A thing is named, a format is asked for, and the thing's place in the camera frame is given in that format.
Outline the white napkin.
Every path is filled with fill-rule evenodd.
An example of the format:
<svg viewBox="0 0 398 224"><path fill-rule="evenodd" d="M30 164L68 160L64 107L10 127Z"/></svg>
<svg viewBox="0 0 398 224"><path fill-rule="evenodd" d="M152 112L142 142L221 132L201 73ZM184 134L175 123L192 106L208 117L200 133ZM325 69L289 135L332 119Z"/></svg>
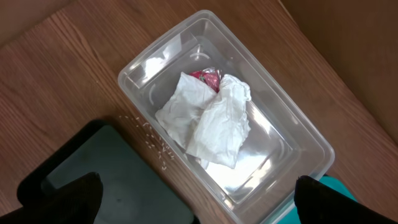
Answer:
<svg viewBox="0 0 398 224"><path fill-rule="evenodd" d="M201 140L193 142L193 149L189 148L189 144L203 112L217 95L201 80L182 72L173 95L155 114L158 123L183 152L204 161L206 166L211 162L222 164L223 156L209 149L200 149L203 145Z"/></svg>
<svg viewBox="0 0 398 224"><path fill-rule="evenodd" d="M232 75L224 75L219 92L201 115L186 153L234 169L239 149L251 130L246 113L249 101L250 86Z"/></svg>

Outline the red foil wrapper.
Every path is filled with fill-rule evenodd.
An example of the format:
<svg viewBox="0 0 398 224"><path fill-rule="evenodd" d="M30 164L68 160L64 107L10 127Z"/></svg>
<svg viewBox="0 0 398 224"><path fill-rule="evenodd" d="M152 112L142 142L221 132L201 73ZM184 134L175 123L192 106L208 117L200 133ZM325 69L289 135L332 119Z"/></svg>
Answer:
<svg viewBox="0 0 398 224"><path fill-rule="evenodd" d="M203 83L208 85L216 93L219 92L220 81L221 81L221 70L216 69L214 67L210 67L210 68L206 68L203 70L189 73L189 75L201 80Z"/></svg>

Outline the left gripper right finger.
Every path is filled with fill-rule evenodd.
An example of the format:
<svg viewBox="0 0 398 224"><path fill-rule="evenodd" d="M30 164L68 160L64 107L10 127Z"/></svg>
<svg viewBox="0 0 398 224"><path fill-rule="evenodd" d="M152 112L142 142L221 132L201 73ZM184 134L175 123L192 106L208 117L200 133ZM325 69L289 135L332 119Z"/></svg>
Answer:
<svg viewBox="0 0 398 224"><path fill-rule="evenodd" d="M397 224L307 175L296 180L294 203L301 223Z"/></svg>

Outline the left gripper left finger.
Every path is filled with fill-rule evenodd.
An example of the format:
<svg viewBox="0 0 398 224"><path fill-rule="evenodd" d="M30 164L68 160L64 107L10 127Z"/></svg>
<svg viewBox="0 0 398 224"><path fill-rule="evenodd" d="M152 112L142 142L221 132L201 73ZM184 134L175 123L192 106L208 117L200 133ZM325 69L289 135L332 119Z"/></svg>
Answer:
<svg viewBox="0 0 398 224"><path fill-rule="evenodd" d="M93 224L103 198L100 175L90 172L1 217L1 224Z"/></svg>

